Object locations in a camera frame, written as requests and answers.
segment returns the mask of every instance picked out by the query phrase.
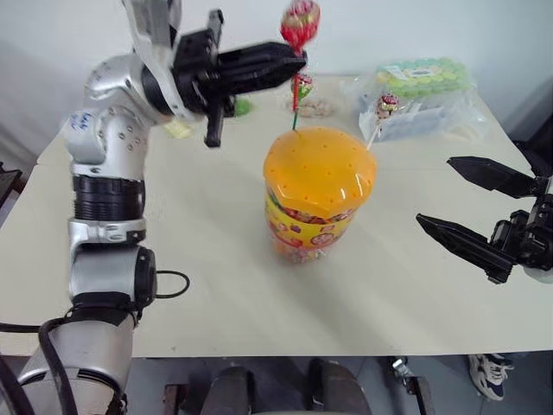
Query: colorful label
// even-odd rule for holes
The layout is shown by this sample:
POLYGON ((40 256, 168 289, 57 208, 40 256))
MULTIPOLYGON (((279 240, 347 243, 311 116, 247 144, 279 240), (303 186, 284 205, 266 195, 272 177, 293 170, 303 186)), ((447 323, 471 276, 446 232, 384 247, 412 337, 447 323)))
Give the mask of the colorful label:
POLYGON ((265 216, 275 238, 294 248, 317 249, 333 244, 345 231, 353 214, 332 223, 304 223, 288 216, 267 193, 265 216))

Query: white table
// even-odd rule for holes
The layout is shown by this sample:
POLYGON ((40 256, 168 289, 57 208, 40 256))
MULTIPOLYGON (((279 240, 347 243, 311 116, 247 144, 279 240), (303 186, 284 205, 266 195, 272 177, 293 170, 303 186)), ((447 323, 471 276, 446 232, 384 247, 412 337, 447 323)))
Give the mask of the white table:
MULTIPOLYGON (((317 81, 338 96, 337 78, 317 81)), ((255 111, 226 120, 222 147, 152 131, 147 161, 148 238, 158 268, 186 272, 192 288, 158 300, 135 334, 135 356, 465 354, 553 348, 553 286, 520 267, 508 284, 447 252, 415 220, 424 213, 489 235, 515 201, 464 181, 450 156, 488 156, 530 173, 486 106, 484 139, 467 131, 374 144, 369 201, 327 258, 286 265, 270 250, 262 166, 287 130, 288 87, 251 96, 255 111)), ((342 106, 323 120, 358 134, 342 106)), ((69 160, 57 137, 0 232, 0 320, 40 323, 67 299, 69 160)), ((180 281, 163 279, 170 291, 180 281)), ((4 354, 31 354, 35 335, 0 335, 4 354)))

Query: plastic bag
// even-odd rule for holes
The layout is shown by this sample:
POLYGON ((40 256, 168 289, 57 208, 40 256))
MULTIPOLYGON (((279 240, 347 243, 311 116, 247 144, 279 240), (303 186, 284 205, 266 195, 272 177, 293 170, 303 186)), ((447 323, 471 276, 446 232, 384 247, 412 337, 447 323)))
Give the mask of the plastic bag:
POLYGON ((392 62, 342 85, 365 144, 466 126, 484 134, 467 68, 450 58, 392 62))

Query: sneaker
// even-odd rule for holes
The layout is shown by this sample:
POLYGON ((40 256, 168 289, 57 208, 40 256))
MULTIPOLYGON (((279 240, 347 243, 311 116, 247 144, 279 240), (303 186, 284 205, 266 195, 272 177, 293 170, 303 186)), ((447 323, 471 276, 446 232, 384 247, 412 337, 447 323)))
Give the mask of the sneaker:
POLYGON ((503 382, 507 370, 515 367, 506 359, 488 357, 485 354, 470 354, 470 377, 477 389, 489 399, 503 400, 503 382))

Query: candy package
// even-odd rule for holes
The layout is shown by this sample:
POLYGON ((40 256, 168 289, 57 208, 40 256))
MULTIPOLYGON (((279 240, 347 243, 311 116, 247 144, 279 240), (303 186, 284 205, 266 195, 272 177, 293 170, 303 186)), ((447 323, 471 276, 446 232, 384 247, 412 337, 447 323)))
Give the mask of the candy package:
POLYGON ((274 250, 292 263, 327 253, 372 192, 376 161, 355 137, 327 127, 288 131, 265 158, 265 217, 274 250))
POLYGON ((474 104, 475 88, 467 68, 450 58, 392 62, 342 85, 367 146, 458 125, 481 136, 485 119, 474 104))

